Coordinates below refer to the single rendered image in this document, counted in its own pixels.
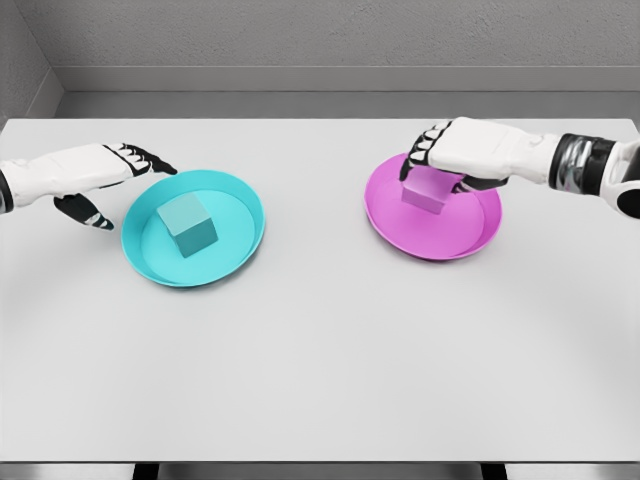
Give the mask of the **cyan plate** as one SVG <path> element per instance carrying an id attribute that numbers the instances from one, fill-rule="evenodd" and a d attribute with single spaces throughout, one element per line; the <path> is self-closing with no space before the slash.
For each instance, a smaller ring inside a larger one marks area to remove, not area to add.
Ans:
<path id="1" fill-rule="evenodd" d="M 209 284 L 257 250 L 266 225 L 256 191 L 216 170 L 192 170 L 146 189 L 121 230 L 126 259 L 143 277 L 171 287 Z"/>

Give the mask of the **magenta block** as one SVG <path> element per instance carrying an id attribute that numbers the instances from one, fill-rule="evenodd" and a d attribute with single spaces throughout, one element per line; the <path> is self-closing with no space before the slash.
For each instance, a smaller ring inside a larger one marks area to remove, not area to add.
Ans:
<path id="1" fill-rule="evenodd" d="M 428 213 L 439 215 L 461 175 L 430 166 L 416 166 L 402 182 L 401 200 Z"/>

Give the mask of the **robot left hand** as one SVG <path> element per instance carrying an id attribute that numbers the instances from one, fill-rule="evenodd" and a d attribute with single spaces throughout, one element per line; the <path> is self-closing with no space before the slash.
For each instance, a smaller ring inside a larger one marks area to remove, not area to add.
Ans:
<path id="1" fill-rule="evenodd" d="M 85 193 L 119 185 L 149 172 L 175 175 L 159 156 L 126 143 L 89 144 L 46 154 L 33 161 L 45 180 L 44 191 L 54 206 L 83 225 L 111 231 L 114 224 Z"/>

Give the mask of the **cyan block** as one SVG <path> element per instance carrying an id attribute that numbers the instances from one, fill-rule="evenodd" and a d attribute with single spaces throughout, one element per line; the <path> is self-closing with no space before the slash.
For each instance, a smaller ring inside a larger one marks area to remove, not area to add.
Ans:
<path id="1" fill-rule="evenodd" d="M 195 193 L 175 197 L 156 209 L 183 258 L 219 240 L 213 220 Z"/>

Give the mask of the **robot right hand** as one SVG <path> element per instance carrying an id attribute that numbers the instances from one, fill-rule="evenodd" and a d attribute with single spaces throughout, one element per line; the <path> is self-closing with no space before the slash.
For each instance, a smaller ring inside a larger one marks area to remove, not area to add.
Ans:
<path id="1" fill-rule="evenodd" d="M 399 171 L 405 181 L 417 166 L 458 175 L 454 193 L 506 185 L 515 172 L 514 152 L 523 130 L 487 120 L 458 117 L 433 125 L 415 140 Z"/>

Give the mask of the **magenta plate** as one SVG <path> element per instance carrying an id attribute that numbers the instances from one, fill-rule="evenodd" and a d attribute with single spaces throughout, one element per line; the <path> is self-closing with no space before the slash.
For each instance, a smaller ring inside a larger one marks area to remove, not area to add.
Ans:
<path id="1" fill-rule="evenodd" d="M 447 173 L 414 168 L 406 181 L 398 179 L 405 156 L 395 155 L 373 170 L 364 191 L 364 205 L 373 228 L 404 253 L 426 260 L 453 260 L 475 254 L 496 236 L 502 222 L 497 190 L 451 195 L 439 213 L 404 198 L 429 177 L 444 180 Z"/>

